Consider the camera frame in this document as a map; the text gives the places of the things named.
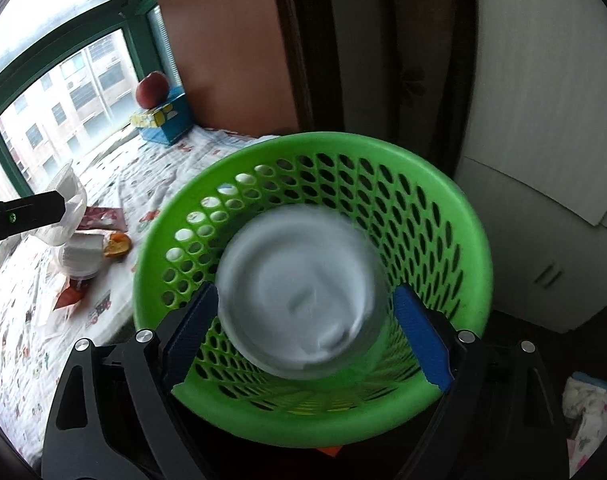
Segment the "cup lid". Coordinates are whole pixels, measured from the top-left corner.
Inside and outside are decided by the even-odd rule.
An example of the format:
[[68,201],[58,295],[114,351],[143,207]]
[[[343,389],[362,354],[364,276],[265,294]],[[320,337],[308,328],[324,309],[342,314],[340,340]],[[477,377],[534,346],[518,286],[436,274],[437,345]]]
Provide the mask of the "cup lid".
[[219,318],[250,362],[284,378],[343,368],[375,341],[386,286],[374,248],[327,208],[281,206],[248,222],[219,263]]

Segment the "patterned bedsheet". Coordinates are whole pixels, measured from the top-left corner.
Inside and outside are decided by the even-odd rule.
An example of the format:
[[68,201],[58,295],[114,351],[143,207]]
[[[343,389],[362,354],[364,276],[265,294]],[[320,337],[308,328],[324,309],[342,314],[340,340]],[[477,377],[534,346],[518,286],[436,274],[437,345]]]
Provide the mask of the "patterned bedsheet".
[[29,462],[41,456],[48,413],[72,345],[125,339],[132,325],[138,248],[160,208],[213,162],[257,139],[194,127],[171,147],[134,137],[86,169],[88,205],[122,207],[133,250],[104,269],[76,307],[43,306],[60,290],[51,248],[24,236],[0,266],[0,425]]

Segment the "tissue box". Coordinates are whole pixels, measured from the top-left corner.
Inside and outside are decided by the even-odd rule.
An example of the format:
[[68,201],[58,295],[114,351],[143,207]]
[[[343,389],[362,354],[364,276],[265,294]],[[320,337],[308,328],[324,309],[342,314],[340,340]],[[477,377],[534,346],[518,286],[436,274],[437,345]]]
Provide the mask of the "tissue box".
[[145,140],[166,146],[174,144],[195,123],[181,87],[170,89],[168,100],[156,108],[135,112],[130,122]]

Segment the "green plastic basket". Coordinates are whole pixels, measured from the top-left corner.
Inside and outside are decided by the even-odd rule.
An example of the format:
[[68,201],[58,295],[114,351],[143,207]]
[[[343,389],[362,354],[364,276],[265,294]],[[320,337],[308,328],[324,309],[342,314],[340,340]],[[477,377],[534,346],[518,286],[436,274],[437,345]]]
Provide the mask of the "green plastic basket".
[[[336,209],[363,229],[381,254],[391,291],[410,283],[457,330],[483,333],[490,312],[490,251],[461,190],[410,152],[332,132],[261,142],[187,184],[155,220],[142,248],[136,327],[154,329],[203,280],[214,281],[226,243],[245,222],[301,202]],[[178,241],[186,229],[192,237]],[[239,354],[215,318],[186,380],[172,393],[215,426],[274,446],[325,447],[375,436],[440,395],[389,312],[362,362],[319,381],[263,372]]]

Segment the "red package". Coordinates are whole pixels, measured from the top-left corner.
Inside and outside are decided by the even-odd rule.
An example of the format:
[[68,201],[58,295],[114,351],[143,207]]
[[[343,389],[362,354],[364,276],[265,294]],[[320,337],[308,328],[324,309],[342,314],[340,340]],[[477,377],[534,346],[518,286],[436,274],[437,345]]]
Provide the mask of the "red package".
[[86,208],[84,217],[77,227],[77,231],[90,229],[107,229],[109,231],[127,231],[124,210],[119,207],[91,207]]

